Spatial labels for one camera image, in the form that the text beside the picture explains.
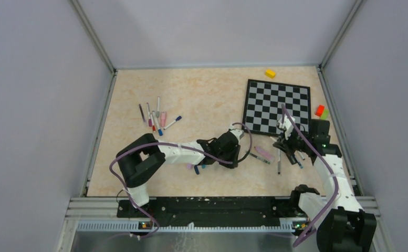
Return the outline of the green gel pen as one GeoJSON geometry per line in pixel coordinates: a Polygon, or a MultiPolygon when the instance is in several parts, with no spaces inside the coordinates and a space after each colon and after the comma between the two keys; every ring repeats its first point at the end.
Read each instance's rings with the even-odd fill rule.
{"type": "Polygon", "coordinates": [[[267,159],[263,158],[263,157],[260,157],[260,156],[258,156],[256,154],[253,154],[253,153],[249,153],[249,155],[254,157],[255,159],[260,160],[263,163],[270,164],[270,162],[267,159]]]}

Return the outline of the pink highlighter pen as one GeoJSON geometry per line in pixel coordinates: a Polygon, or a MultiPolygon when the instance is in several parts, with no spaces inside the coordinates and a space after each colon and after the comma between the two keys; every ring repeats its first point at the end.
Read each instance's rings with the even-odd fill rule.
{"type": "Polygon", "coordinates": [[[263,149],[260,146],[255,146],[254,149],[256,150],[256,152],[258,154],[260,154],[265,160],[269,161],[269,162],[273,162],[275,160],[275,157],[270,154],[268,151],[266,151],[265,149],[263,149]]]}

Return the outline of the white marker dark blue cap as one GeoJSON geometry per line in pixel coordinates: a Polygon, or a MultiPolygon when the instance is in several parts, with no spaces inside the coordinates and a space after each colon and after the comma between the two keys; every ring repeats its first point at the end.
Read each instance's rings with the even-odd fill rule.
{"type": "Polygon", "coordinates": [[[281,174],[281,150],[278,149],[278,154],[277,154],[277,174],[281,174]]]}

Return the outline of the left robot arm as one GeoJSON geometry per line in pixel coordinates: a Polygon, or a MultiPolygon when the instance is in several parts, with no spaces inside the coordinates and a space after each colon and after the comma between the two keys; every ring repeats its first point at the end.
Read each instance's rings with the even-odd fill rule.
{"type": "Polygon", "coordinates": [[[164,164],[208,166],[217,162],[236,168],[243,136],[241,129],[229,129],[218,138],[189,143],[160,141],[152,133],[139,137],[116,155],[124,189],[131,196],[130,211],[137,217],[149,212],[147,182],[164,164]]]}

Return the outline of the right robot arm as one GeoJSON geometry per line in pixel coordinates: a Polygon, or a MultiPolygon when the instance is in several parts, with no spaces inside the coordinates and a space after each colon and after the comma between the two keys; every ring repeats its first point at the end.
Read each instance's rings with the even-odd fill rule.
{"type": "Polygon", "coordinates": [[[274,147],[286,155],[304,152],[320,176],[326,194],[306,185],[291,193],[289,210],[295,216],[309,218],[308,227],[297,232],[293,246],[297,247],[312,235],[319,251],[369,251],[376,230],[375,215],[365,212],[356,199],[342,165],[342,153],[330,142],[330,122],[312,119],[308,132],[302,132],[293,117],[278,119],[281,134],[274,147]]]}

